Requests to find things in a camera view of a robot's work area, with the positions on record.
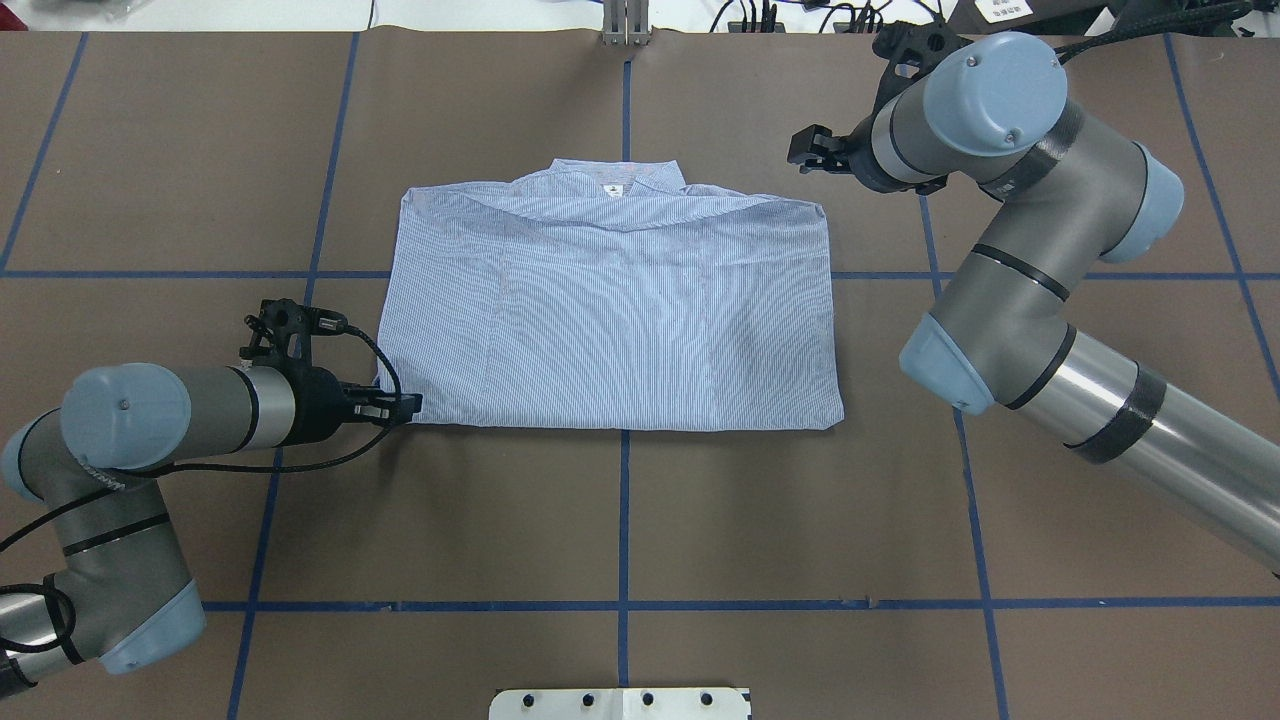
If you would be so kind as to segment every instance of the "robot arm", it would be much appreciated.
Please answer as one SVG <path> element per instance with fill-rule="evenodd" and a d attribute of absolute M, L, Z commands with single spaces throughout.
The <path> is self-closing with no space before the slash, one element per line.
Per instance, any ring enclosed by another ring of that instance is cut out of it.
<path fill-rule="evenodd" d="M 337 313 L 276 300 L 246 322 L 253 338 L 241 350 L 244 366 L 90 370 L 61 409 L 9 441 L 6 484 L 68 509 L 52 520 L 67 569 L 0 594 L 0 698 L 84 660 L 128 673 L 200 635 L 200 596 L 155 478 L 202 465 L 174 461 L 317 442 L 352 421 L 383 428 L 366 450 L 421 409 L 389 364 L 393 393 L 311 365 L 312 336 L 355 334 L 383 357 Z"/>
<path fill-rule="evenodd" d="M 920 72 L 854 133 L 797 133 L 788 160 L 879 192 L 932 192 L 960 172 L 1002 202 L 902 350 L 904 372 L 965 413 L 1000 402 L 1089 462 L 1128 465 L 1280 570 L 1280 447 L 1059 316 L 1098 258 L 1130 260 L 1170 229 L 1178 177 L 1068 100 L 1038 38 L 970 45 L 938 20 L 887 28 L 876 51 Z"/>

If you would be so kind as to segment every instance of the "light blue joint cap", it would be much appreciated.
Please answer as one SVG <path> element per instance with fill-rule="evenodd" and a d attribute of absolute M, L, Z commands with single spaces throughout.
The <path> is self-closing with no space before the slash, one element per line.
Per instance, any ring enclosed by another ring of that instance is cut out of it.
<path fill-rule="evenodd" d="M 205 607 L 200 603 L 196 580 L 191 580 L 99 660 L 108 673 L 123 675 L 169 657 L 196 642 L 202 632 Z"/>
<path fill-rule="evenodd" d="M 933 315 L 920 320 L 897 364 L 913 380 L 969 415 L 996 402 L 982 375 Z"/>
<path fill-rule="evenodd" d="M 178 375 L 150 363 L 96 368 L 63 397 L 63 441 L 92 468 L 133 470 L 160 462 L 191 425 L 191 395 Z"/>
<path fill-rule="evenodd" d="M 18 465 L 18 454 L 22 451 L 22 441 L 27 439 L 27 433 L 31 428 L 36 427 L 38 420 L 32 420 L 22 427 L 20 430 L 13 433 L 9 442 L 4 446 L 4 455 L 0 455 L 0 473 L 4 473 L 4 484 L 9 486 L 9 489 L 22 496 L 23 500 L 31 502 L 42 503 L 44 501 L 36 497 L 36 493 L 31 492 L 27 483 L 22 479 L 22 468 Z"/>
<path fill-rule="evenodd" d="M 1187 195 L 1183 181 L 1157 160 L 1147 146 L 1134 142 L 1147 160 L 1147 190 L 1142 193 L 1142 205 L 1133 225 L 1115 247 L 1102 254 L 1105 263 L 1128 263 L 1151 250 L 1157 240 L 1169 234 L 1183 211 Z"/>
<path fill-rule="evenodd" d="M 924 119 L 950 147 L 1011 155 L 1044 137 L 1066 108 L 1066 70 L 1044 41 L 1000 32 L 947 55 L 924 85 Z"/>

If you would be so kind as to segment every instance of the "white bracket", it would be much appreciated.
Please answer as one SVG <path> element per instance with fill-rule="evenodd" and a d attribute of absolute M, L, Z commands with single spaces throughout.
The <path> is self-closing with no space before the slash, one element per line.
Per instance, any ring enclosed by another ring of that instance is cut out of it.
<path fill-rule="evenodd" d="M 489 720 L 751 720 L 740 688 L 503 691 Z"/>
<path fill-rule="evenodd" d="M 605 45 L 649 45 L 649 0 L 603 0 Z"/>

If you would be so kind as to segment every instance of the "black cable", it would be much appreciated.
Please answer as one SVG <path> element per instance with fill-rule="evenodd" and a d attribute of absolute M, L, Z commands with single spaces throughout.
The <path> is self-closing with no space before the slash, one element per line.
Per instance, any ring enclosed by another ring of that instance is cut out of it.
<path fill-rule="evenodd" d="M 724 15 L 724 10 L 728 10 L 728 6 L 732 5 L 732 4 L 733 4 L 733 0 L 724 0 L 724 4 L 721 5 L 721 12 L 716 13 L 716 19 L 712 20 L 712 29 L 709 29 L 707 32 L 716 32 L 716 26 L 719 24 L 719 19 Z"/>
<path fill-rule="evenodd" d="M 1243 18 L 1251 12 L 1253 12 L 1253 3 L 1251 0 L 1236 0 L 1234 3 L 1207 5 L 1204 8 L 1196 8 L 1192 10 L 1178 10 L 1175 13 L 1166 13 L 1164 15 L 1147 18 L 1123 29 L 1112 29 L 1097 37 L 1091 37 L 1071 45 L 1064 45 L 1057 47 L 1056 51 L 1059 54 L 1059 61 L 1066 63 L 1071 58 L 1075 58 L 1085 50 L 1092 50 L 1093 47 L 1124 42 L 1126 40 L 1134 40 L 1148 35 L 1178 32 L 1180 29 L 1201 24 L 1230 22 Z"/>
<path fill-rule="evenodd" d="M 401 388 L 399 375 L 396 373 L 396 368 L 392 366 L 392 361 L 387 359 L 387 355 L 383 352 L 383 350 L 378 347 L 376 342 L 374 342 L 374 338 L 365 334 L 365 332 L 357 328 L 356 325 L 347 325 L 347 329 L 343 331 L 343 333 L 360 338 L 361 341 L 365 342 L 365 345 L 369 346 L 370 350 L 374 351 L 374 355 L 378 356 L 378 360 L 383 364 L 384 368 L 387 368 L 387 377 L 392 379 L 392 386 L 396 388 L 394 391 L 396 397 L 399 398 L 403 395 L 403 392 L 401 392 L 402 388 Z M 282 468 L 276 468 L 274 465 L 224 465 L 221 462 L 183 462 L 180 465 L 165 465 L 163 468 L 156 468 L 155 470 L 150 470 L 146 473 L 125 473 L 123 470 L 111 470 L 111 471 L 136 478 L 160 478 L 164 475 L 169 475 L 173 473 L 183 473 L 187 470 L 211 470 L 215 473 L 273 473 L 273 474 L 311 473 L 315 470 L 326 470 L 329 468 L 335 468 L 344 462 L 349 462 L 356 457 L 360 457 L 361 455 L 372 450 L 375 445 L 383 442 L 383 439 L 393 429 L 394 427 L 392 425 L 384 427 L 381 430 L 379 430 L 378 434 L 372 437 L 372 439 L 360 446 L 358 448 L 348 452 L 347 455 L 343 455 L 342 457 L 325 460 L 324 462 L 310 462 L 307 465 L 284 465 Z"/>
<path fill-rule="evenodd" d="M 49 524 L 51 520 L 61 515 L 65 515 L 67 512 L 70 512 L 77 507 L 83 507 L 90 502 L 101 500 L 114 492 L 115 491 L 111 488 L 102 488 L 100 491 L 91 492 L 84 497 L 73 500 L 65 505 L 60 505 L 54 510 L 50 510 L 49 512 L 45 512 L 40 518 L 36 518 L 31 523 L 27 523 L 26 525 L 19 528 L 18 532 L 0 541 L 0 552 L 9 550 L 10 547 L 13 547 L 15 542 L 29 536 L 41 527 Z M 56 602 L 63 607 L 65 626 L 60 632 L 56 629 L 54 630 L 54 639 L 38 644 L 27 644 L 0 637 L 0 650 L 6 650 L 9 652 L 26 652 L 26 653 L 45 652 L 49 650 L 54 650 L 55 647 L 60 647 L 64 642 L 67 642 L 68 638 L 72 637 L 72 633 L 76 630 L 76 603 L 72 602 L 70 596 L 68 596 L 65 592 L 55 587 L 40 585 L 35 583 L 0 585 L 0 597 L 6 594 L 36 594 L 44 597 L 46 602 L 52 600 L 54 602 Z"/>
<path fill-rule="evenodd" d="M 836 10 L 840 10 L 840 9 L 849 10 L 849 24 L 854 23 L 854 19 L 858 17 L 858 8 L 854 8 L 854 5 L 851 3 L 837 3 L 837 4 L 832 5 L 829 10 L 827 10 L 827 17 L 822 18 L 822 24 L 818 26 L 818 32 L 819 33 L 822 33 L 822 31 L 827 29 L 827 23 L 831 22 L 831 15 L 835 15 Z"/>

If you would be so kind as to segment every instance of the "light blue shirt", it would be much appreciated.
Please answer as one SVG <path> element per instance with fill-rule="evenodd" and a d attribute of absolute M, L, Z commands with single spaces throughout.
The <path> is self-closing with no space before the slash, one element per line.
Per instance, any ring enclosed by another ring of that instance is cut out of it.
<path fill-rule="evenodd" d="M 676 163 L 556 160 L 511 183 L 410 190 L 379 343 L 424 395 L 419 423 L 844 418 L 822 208 L 690 186 Z"/>

